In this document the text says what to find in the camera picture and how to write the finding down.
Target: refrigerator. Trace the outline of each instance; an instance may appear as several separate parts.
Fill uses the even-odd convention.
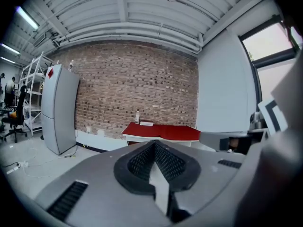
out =
[[[41,101],[41,122],[46,146],[57,155],[76,144],[75,104],[79,76],[54,65],[48,68]]]

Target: red table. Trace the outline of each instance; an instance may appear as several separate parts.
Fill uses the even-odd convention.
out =
[[[168,140],[183,142],[190,146],[191,142],[199,141],[200,131],[189,126],[154,124],[143,126],[130,122],[122,132],[127,141],[143,142],[148,140]]]

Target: red tablecloth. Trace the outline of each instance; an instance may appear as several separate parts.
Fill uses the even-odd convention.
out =
[[[141,137],[161,137],[166,140],[199,140],[201,132],[189,126],[163,124],[143,126],[130,122],[122,133]]]

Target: fluorescent light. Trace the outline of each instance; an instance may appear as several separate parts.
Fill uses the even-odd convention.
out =
[[[11,63],[14,63],[14,64],[16,64],[15,62],[13,62],[13,61],[10,61],[10,60],[8,60],[8,59],[6,59],[6,58],[4,58],[4,57],[0,57],[1,59],[4,59],[4,60],[6,60],[6,61],[9,61],[9,62],[11,62]]]
[[[38,24],[21,8],[17,7],[17,13],[22,16],[34,29],[38,29]]]
[[[9,49],[10,51],[13,51],[13,52],[16,53],[16,54],[20,54],[20,52],[14,50],[14,49],[12,49],[12,48],[10,48],[9,46],[7,46],[7,45],[5,45],[5,44],[0,44],[0,45],[2,45],[4,48]]]

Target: bottle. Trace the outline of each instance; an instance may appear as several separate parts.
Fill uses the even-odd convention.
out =
[[[71,69],[72,69],[72,67],[73,67],[73,64],[74,64],[74,60],[72,60],[72,61],[70,62],[70,65],[69,65],[69,67],[68,67],[68,70],[69,70],[69,71],[71,71]]]
[[[140,120],[140,112],[139,112],[139,110],[137,110],[137,112],[136,112],[136,117],[135,117],[135,119],[134,119],[134,122],[135,122],[136,124],[138,124],[138,123],[139,123],[139,120]]]

